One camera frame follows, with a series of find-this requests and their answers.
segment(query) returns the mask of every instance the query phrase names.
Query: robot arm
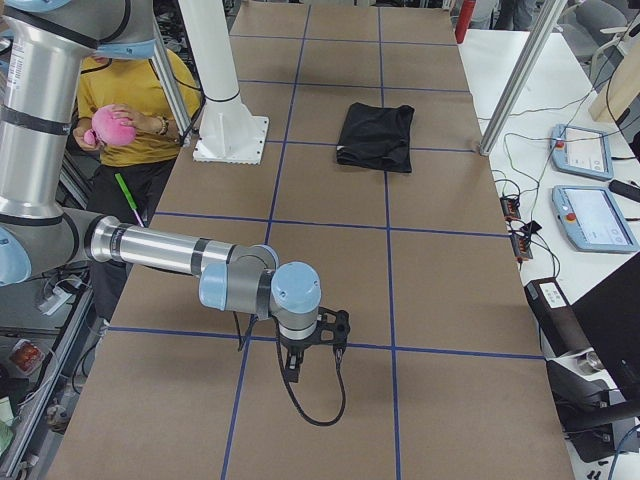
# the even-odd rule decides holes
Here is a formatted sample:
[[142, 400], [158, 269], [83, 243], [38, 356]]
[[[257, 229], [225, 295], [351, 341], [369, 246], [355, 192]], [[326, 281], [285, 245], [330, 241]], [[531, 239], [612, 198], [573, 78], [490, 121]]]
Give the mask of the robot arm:
[[[140, 228], [55, 202], [82, 59], [97, 50], [117, 58], [153, 55], [151, 0], [5, 3], [15, 39], [0, 107], [0, 286], [80, 260], [147, 265], [199, 277], [205, 306], [276, 318], [289, 381], [297, 381], [307, 347], [344, 350], [348, 315], [319, 306], [320, 282], [310, 266], [280, 266], [267, 246]], [[224, 20], [221, 2], [209, 6]]]

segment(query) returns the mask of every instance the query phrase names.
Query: yellow shirt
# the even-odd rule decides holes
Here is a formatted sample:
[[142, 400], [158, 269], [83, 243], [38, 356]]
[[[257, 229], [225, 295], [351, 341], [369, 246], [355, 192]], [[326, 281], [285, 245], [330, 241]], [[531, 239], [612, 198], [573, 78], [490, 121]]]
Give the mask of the yellow shirt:
[[[168, 50], [175, 77], [187, 85], [194, 85], [191, 72], [180, 58]], [[87, 58], [82, 70], [102, 65]], [[189, 115], [200, 105], [197, 90], [178, 83]], [[92, 118], [98, 108], [113, 103], [127, 104], [147, 116], [173, 118], [173, 113], [149, 60], [113, 60], [111, 65], [96, 72], [80, 75], [78, 85], [78, 115]], [[138, 131], [133, 143], [124, 147], [107, 146], [100, 160], [104, 165], [127, 167], [141, 163], [171, 160], [178, 156], [180, 145], [172, 138]]]

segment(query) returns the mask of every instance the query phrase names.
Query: chair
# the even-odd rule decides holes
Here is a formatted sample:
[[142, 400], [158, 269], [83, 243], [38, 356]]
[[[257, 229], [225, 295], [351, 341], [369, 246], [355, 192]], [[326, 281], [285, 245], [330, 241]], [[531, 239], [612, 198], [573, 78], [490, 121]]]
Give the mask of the chair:
[[[575, 23], [568, 23], [570, 15]], [[578, 61], [589, 65], [589, 80], [594, 83], [600, 57], [627, 31], [627, 17], [603, 0], [585, 0], [565, 9], [560, 18], [558, 29]]]

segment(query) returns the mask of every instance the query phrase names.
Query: black pants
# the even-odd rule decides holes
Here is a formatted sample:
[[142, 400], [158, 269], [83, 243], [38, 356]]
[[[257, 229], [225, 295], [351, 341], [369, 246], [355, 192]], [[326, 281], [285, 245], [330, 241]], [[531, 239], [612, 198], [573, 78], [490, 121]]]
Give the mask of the black pants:
[[[138, 213], [141, 217], [145, 215], [148, 224], [158, 207], [174, 164], [175, 160], [131, 167], [100, 165], [93, 177], [87, 210], [113, 215], [123, 223], [138, 223], [116, 181], [115, 174], [120, 173], [138, 206]], [[126, 264], [91, 262], [90, 273], [96, 312], [99, 317], [110, 321], [127, 281]]]

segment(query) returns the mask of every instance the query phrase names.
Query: touchscreen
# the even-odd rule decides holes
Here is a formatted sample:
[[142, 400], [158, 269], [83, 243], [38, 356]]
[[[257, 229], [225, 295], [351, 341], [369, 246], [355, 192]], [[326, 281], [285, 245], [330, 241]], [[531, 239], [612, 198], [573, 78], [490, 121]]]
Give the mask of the touchscreen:
[[601, 190], [565, 190], [588, 243], [631, 245], [618, 216]]
[[606, 170], [602, 134], [567, 127], [565, 138], [569, 165], [597, 172]]

